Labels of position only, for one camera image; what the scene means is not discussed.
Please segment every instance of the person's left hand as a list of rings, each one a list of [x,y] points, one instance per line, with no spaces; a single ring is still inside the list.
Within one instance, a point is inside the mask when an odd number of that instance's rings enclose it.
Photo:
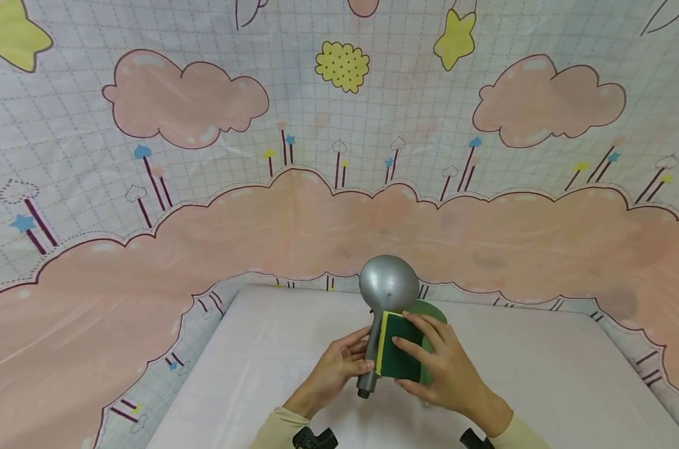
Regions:
[[[284,403],[284,408],[311,420],[339,396],[349,379],[370,372],[374,362],[363,360],[367,350],[367,341],[363,338],[371,329],[372,326],[367,326],[333,341],[307,380]]]

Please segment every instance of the person's right hand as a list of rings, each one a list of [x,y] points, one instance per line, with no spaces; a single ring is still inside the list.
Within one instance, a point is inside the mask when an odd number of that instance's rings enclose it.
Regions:
[[[417,316],[404,312],[404,317],[424,333],[434,354],[429,354],[421,346],[399,337],[393,337],[392,341],[398,348],[419,360],[429,370],[433,380],[429,385],[408,379],[395,379],[395,382],[431,405],[447,408],[470,418],[490,438],[503,433],[509,426],[513,411],[481,380],[453,328],[426,315]]]

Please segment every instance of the shower head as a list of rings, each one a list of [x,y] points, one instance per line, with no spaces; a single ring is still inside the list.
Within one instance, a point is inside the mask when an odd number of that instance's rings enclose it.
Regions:
[[[362,268],[362,273],[359,274],[359,292],[374,313],[364,360],[377,361],[383,313],[402,312],[414,306],[419,296],[419,279],[407,262],[399,257],[383,254],[369,260]],[[377,377],[375,370],[359,375],[359,397],[369,397],[377,384]]]
[[[419,296],[419,279],[407,262],[383,254],[369,260],[359,274],[359,292],[374,313],[401,312]]]

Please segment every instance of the blue star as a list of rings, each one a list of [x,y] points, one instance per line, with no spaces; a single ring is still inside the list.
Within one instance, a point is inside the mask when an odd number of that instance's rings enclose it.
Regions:
[[[10,223],[10,226],[17,228],[20,232],[28,232],[29,230],[36,228],[35,218],[29,215],[19,215],[15,217],[15,221]]]

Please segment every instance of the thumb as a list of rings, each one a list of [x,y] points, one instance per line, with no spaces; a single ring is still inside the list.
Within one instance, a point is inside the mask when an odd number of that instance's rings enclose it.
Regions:
[[[347,377],[362,375],[374,369],[374,360],[357,360],[344,362],[343,374]]]
[[[432,392],[426,385],[410,381],[409,379],[395,379],[394,382],[412,396],[416,396],[424,402],[434,402],[431,398]]]

